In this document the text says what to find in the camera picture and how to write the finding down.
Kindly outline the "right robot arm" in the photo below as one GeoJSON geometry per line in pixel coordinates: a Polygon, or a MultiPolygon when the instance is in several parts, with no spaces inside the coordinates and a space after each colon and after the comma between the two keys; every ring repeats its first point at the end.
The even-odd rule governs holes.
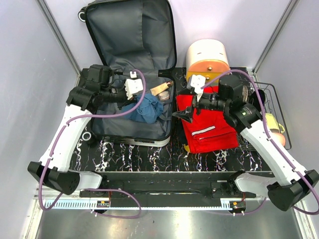
{"type": "Polygon", "coordinates": [[[187,87],[181,94],[192,95],[190,106],[172,115],[192,123],[194,113],[201,110],[215,110],[223,113],[229,126],[234,128],[260,154],[273,172],[273,177],[262,177],[245,171],[238,171],[227,181],[226,191],[231,197],[242,193],[252,193],[270,201],[280,210],[287,211],[295,207],[309,193],[317,199],[314,187],[319,181],[315,170],[306,170],[278,142],[266,123],[266,113],[257,94],[260,108],[246,101],[246,86],[229,70],[217,76],[218,92],[206,93],[204,89],[213,83],[202,75],[192,75],[187,87]]]}

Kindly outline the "blue cloth garment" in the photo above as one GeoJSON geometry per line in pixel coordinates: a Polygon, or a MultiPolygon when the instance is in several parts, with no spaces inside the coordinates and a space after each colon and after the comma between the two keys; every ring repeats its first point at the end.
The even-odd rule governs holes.
{"type": "Polygon", "coordinates": [[[148,124],[155,123],[157,118],[163,113],[163,104],[152,94],[145,94],[141,104],[124,118],[144,122],[148,124]]]}

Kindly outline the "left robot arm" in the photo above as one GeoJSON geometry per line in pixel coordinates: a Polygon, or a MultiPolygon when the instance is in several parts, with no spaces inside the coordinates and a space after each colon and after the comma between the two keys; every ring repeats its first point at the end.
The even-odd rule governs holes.
{"type": "Polygon", "coordinates": [[[91,119],[123,116],[122,113],[99,115],[97,109],[100,105],[131,102],[138,93],[145,93],[145,79],[139,70],[131,70],[122,87],[116,88],[116,77],[122,75],[122,72],[103,65],[92,65],[82,70],[80,82],[69,92],[64,115],[49,147],[38,161],[31,161],[27,167],[40,189],[45,186],[60,194],[71,195],[76,190],[90,188],[96,197],[107,193],[108,185],[102,182],[100,174],[72,171],[69,164],[74,148],[91,119]]]}

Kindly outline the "red cloth garment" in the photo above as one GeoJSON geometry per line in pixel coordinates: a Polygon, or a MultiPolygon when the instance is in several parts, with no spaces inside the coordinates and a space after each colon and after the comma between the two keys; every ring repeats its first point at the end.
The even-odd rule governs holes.
{"type": "Polygon", "coordinates": [[[201,110],[193,114],[192,123],[181,121],[191,153],[208,153],[239,146],[237,132],[229,126],[223,112],[201,110]]]}

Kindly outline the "white black space suitcase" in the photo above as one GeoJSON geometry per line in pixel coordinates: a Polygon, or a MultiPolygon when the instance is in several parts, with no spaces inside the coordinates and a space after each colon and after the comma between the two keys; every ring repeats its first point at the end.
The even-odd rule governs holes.
{"type": "MultiPolygon", "coordinates": [[[[138,69],[146,80],[146,93],[173,80],[176,44],[173,15],[166,0],[96,0],[78,12],[103,65],[118,71],[116,86],[138,69]]],[[[94,118],[91,129],[110,142],[162,147],[172,128],[175,88],[163,101],[163,113],[154,123],[137,122],[128,116],[94,118]]]]}

